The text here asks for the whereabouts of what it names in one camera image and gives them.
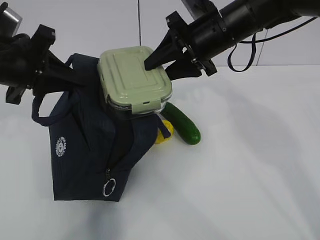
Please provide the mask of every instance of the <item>navy blue bag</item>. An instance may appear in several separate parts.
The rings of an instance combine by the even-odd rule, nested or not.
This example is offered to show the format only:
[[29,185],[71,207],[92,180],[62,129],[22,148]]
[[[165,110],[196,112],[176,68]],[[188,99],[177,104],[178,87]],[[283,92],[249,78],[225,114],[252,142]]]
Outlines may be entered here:
[[39,117],[44,96],[33,101],[32,119],[49,126],[54,199],[118,202],[131,169],[156,141],[156,114],[120,119],[105,104],[99,59],[72,56],[72,67],[87,87],[64,92],[49,117]]

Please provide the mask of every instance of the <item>metal ring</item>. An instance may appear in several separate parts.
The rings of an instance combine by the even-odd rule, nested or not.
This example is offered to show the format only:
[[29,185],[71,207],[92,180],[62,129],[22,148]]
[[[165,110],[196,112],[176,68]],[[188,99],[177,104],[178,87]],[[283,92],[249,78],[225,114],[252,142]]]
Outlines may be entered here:
[[[113,187],[112,187],[111,192],[110,192],[109,194],[106,194],[106,187],[107,187],[107,185],[108,185],[111,181],[114,182],[114,185],[113,185]],[[107,181],[106,184],[103,186],[103,190],[102,190],[103,196],[105,196],[106,198],[109,197],[109,196],[114,192],[115,188],[116,188],[116,180],[115,180],[114,178],[111,178],[111,179],[110,179],[109,181]]]

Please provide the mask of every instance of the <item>black robotic arm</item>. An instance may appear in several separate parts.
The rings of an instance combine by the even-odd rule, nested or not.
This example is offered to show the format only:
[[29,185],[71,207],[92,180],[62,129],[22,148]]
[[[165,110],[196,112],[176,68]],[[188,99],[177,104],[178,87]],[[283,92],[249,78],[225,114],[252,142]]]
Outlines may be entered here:
[[145,61],[147,70],[175,61],[167,69],[172,80],[217,72],[211,58],[247,37],[302,16],[319,17],[319,0],[235,0],[220,11],[209,0],[182,0],[194,22],[177,12],[166,18],[169,31]]

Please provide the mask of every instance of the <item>black strap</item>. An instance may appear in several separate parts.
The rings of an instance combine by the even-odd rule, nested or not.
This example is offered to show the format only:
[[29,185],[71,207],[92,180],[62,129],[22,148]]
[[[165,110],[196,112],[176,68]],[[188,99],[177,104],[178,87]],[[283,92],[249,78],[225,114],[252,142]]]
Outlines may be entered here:
[[157,117],[157,122],[158,122],[158,128],[161,131],[163,137],[165,139],[170,138],[171,137],[170,131],[167,129],[167,127],[165,126],[165,124],[161,120],[161,118],[158,115],[156,115],[156,117]]
[[255,60],[255,57],[256,57],[256,53],[257,53],[257,46],[256,46],[256,40],[257,40],[257,34],[255,33],[252,37],[252,42],[251,42],[251,45],[252,45],[252,52],[251,52],[251,57],[250,57],[250,60],[249,60],[249,63],[248,65],[245,67],[245,69],[243,70],[237,70],[234,68],[234,66],[232,65],[232,62],[231,62],[231,57],[232,55],[234,54],[235,50],[237,49],[237,44],[234,46],[234,49],[232,50],[232,52],[230,53],[229,57],[228,57],[228,66],[229,68],[234,71],[234,72],[237,72],[237,73],[242,73],[242,72],[245,72],[247,71],[251,66],[252,64],[254,63],[254,60]]
[[44,127],[49,127],[49,126],[57,123],[60,119],[67,116],[71,112],[72,107],[78,102],[76,97],[71,97],[67,101],[67,103],[64,106],[63,110],[61,111],[61,113],[59,113],[55,116],[40,117],[39,110],[40,110],[40,106],[41,106],[44,98],[45,98],[45,94],[37,95],[33,99],[33,103],[32,103],[32,119],[33,119],[33,121],[35,121],[36,123],[38,123]]

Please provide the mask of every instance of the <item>yellow object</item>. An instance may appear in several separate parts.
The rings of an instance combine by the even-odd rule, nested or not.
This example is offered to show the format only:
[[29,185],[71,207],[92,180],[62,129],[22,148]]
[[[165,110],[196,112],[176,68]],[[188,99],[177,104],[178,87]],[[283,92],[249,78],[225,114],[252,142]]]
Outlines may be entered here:
[[167,120],[163,120],[162,122],[165,125],[165,127],[169,130],[169,132],[171,133],[171,136],[168,138],[164,138],[164,136],[162,135],[162,132],[158,129],[158,137],[156,138],[155,144],[163,144],[163,143],[169,141],[175,132],[174,126],[172,126],[171,122],[169,122]]

